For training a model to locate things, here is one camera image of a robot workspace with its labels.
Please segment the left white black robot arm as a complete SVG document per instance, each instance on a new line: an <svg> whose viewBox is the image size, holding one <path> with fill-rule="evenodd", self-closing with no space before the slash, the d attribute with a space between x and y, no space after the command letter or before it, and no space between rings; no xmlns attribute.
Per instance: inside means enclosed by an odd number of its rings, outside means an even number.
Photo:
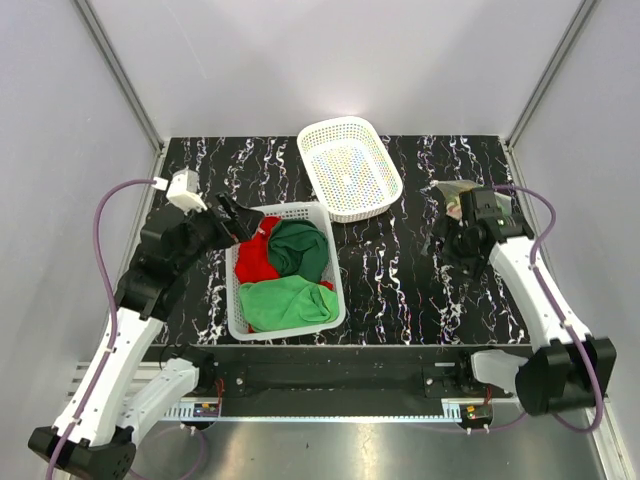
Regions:
<svg viewBox="0 0 640 480"><path fill-rule="evenodd" d="M215 359L180 347L132 398L128 387L152 341L186 288L185 273L206 253L251 240L263 212L226 193L212 207L195 198L184 208L151 213L128 270L108 285L110 319L87 373L63 413L38 427L28 447L47 461L45 476L62 470L81 479L122 479L151 428L182 397L219 387Z"/></svg>

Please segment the clear zip top bag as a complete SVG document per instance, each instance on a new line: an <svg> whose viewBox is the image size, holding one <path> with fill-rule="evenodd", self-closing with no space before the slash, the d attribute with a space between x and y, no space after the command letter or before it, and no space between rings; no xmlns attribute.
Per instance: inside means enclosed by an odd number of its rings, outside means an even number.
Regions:
<svg viewBox="0 0 640 480"><path fill-rule="evenodd" d="M444 253L445 237L448 231L447 225L450 219L453 219L455 222L461 219L460 194L477 187L491 187L479 185L470 180L436 181L434 183L434 187L444 197L445 210L444 213L434 222L430 230L427 244L430 245L432 240L434 240L437 244L435 250L443 259L447 260ZM504 243L509 238L527 235L526 231L523 229L521 217L515 215L512 211L511 198L507 195L498 193L493 188L491 189L496 192L496 198L498 199L498 203L502 211L505 214L511 215L510 222L507 225L498 225L500 236L496 243Z"/></svg>

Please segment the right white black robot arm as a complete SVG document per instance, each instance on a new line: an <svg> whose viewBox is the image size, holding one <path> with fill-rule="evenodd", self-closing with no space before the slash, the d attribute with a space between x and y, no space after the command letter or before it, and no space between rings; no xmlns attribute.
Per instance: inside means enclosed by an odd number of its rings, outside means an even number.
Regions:
<svg viewBox="0 0 640 480"><path fill-rule="evenodd" d="M595 423L617 358L608 338L596 338L564 299L541 255L543 234L513 212L507 186L468 180L437 185L446 213L434 225L443 261L469 279L492 268L506 284L527 325L529 358L489 349L470 355L454 371L466 396L488 385L515 394L531 416L593 408Z"/></svg>

